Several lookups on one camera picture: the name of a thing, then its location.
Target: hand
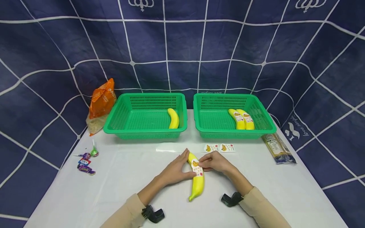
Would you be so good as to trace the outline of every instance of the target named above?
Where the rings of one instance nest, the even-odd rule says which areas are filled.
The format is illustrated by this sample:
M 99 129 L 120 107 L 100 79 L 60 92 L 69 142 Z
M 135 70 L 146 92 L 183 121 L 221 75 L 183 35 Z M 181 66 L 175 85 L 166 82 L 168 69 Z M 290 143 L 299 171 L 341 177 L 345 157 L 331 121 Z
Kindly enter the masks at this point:
M 203 168 L 204 171 L 211 171 L 212 169 L 226 173 L 234 169 L 232 165 L 222 154 L 218 151 L 210 152 L 199 159 L 199 166 Z
M 183 180 L 192 179 L 196 176 L 195 172 L 183 173 L 181 171 L 183 165 L 187 162 L 190 151 L 185 151 L 177 156 L 167 167 L 158 175 L 164 185 L 178 183 Z

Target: person's left hand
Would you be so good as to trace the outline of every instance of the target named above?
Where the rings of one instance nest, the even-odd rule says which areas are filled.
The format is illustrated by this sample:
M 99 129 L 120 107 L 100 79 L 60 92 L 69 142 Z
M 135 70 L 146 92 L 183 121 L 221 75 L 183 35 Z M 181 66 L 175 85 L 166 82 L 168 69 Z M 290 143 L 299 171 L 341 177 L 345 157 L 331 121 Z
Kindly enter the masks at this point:
M 183 173 L 181 171 L 183 165 L 188 160 L 189 153 L 190 151 L 186 148 L 182 154 L 170 162 L 170 164 L 168 164 L 167 167 L 158 175 L 164 185 L 178 183 L 183 180 L 192 179 L 196 176 L 195 172 Z

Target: banana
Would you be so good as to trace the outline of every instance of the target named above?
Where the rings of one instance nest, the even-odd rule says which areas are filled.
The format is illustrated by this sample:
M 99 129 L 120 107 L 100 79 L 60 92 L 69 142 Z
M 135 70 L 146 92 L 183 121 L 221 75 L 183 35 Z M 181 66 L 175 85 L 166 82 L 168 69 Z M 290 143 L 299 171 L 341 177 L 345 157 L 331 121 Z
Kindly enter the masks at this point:
M 236 121 L 236 129 L 237 130 L 246 129 L 245 120 L 239 112 L 237 112 L 236 110 L 230 108 L 230 109 L 228 109 L 228 113 L 232 116 L 234 121 Z
M 189 202 L 191 202 L 195 197 L 200 196 L 203 192 L 204 172 L 203 168 L 199 166 L 199 160 L 192 153 L 189 153 L 188 163 L 193 168 L 193 171 L 196 172 L 196 177 L 193 177 L 193 187 L 191 189 L 191 195 L 189 197 Z
M 239 112 L 243 116 L 243 118 L 245 119 L 246 130 L 255 130 L 255 124 L 254 124 L 253 119 L 251 118 L 251 116 L 242 109 L 237 109 L 236 111 Z
M 169 129 L 177 129 L 179 127 L 179 116 L 172 108 L 167 109 L 168 114 L 171 117 Z

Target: green plastic basket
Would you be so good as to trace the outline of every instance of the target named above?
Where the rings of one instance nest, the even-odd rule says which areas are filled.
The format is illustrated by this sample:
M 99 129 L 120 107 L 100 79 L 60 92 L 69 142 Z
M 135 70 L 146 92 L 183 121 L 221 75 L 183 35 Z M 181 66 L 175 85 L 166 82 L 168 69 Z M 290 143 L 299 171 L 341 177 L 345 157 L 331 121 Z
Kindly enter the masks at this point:
M 255 130 L 236 130 L 236 123 L 228 109 L 243 109 L 251 115 Z M 250 94 L 194 95 L 195 127 L 202 138 L 258 139 L 276 132 L 276 126 L 260 100 Z
M 169 129 L 168 108 L 179 115 L 177 129 Z M 112 108 L 104 132 L 121 139 L 171 139 L 178 138 L 187 124 L 186 101 L 182 93 L 125 93 Z

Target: sleeve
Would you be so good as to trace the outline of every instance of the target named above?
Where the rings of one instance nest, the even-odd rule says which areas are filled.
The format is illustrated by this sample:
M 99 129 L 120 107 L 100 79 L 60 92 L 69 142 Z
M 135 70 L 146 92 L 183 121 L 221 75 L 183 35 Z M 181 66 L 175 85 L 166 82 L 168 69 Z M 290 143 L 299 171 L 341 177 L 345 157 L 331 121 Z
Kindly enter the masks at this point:
M 129 197 L 126 203 L 104 222 L 100 228 L 136 228 L 142 226 L 145 218 L 142 209 L 146 208 L 137 194 Z
M 239 205 L 260 228 L 290 228 L 285 218 L 256 187 L 243 197 Z

